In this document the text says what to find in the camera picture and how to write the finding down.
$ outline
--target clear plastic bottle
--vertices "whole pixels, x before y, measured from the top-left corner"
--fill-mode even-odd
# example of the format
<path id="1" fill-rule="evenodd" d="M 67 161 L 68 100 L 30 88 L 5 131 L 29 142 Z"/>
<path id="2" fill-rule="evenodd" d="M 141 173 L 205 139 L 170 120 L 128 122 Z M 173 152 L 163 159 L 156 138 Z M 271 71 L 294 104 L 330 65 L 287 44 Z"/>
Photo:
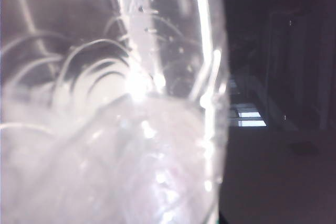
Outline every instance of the clear plastic bottle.
<path id="1" fill-rule="evenodd" d="M 222 0 L 3 0 L 4 223 L 214 223 Z"/>

